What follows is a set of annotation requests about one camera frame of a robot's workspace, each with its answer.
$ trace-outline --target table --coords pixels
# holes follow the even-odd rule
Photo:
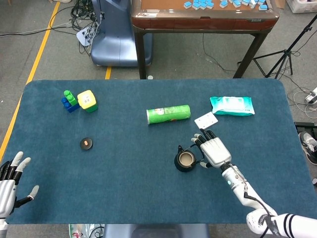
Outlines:
[[[91,89],[93,113],[65,110],[63,91]],[[32,161],[17,196],[40,186],[10,223],[245,223],[243,207],[220,170],[174,166],[211,110],[210,96],[250,96],[256,114],[217,116],[211,127],[259,196],[277,213],[317,218],[316,195],[283,85],[272,79],[39,80],[23,92],[4,161],[24,151]],[[188,104],[191,118],[147,125],[146,109]],[[79,142],[94,145],[81,150]],[[200,152],[193,151],[197,158]]]
[[[275,1],[266,0],[268,11],[242,5],[235,8],[185,9],[185,0],[132,0],[131,21],[134,29],[140,79],[146,79],[143,35],[146,33],[221,33],[251,34],[255,38],[233,78],[241,78],[252,58],[279,18]]]

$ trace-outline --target black cup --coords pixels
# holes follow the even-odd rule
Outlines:
[[[176,168],[181,172],[189,172],[195,167],[195,155],[189,150],[183,150],[179,145],[178,152],[174,159]]]

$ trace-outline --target green block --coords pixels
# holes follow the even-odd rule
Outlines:
[[[94,112],[97,109],[98,109],[98,105],[95,104],[92,107],[89,107],[89,108],[85,109],[85,111],[88,112],[88,113],[92,113],[92,112]]]
[[[69,103],[72,106],[75,106],[76,104],[78,104],[78,102],[75,99],[74,95],[72,95],[72,93],[69,90],[65,90],[64,91],[64,96],[67,98],[67,100],[69,101]]]

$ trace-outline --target white card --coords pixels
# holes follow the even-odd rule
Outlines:
[[[203,116],[201,116],[200,118],[195,119],[195,123],[198,126],[199,129],[205,129],[215,123],[217,123],[218,120],[217,118],[214,116],[214,114],[212,114],[212,112],[207,113]]]

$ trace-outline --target teal wipes pack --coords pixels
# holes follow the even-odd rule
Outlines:
[[[211,97],[210,102],[212,113],[215,115],[250,116],[255,114],[249,97]]]

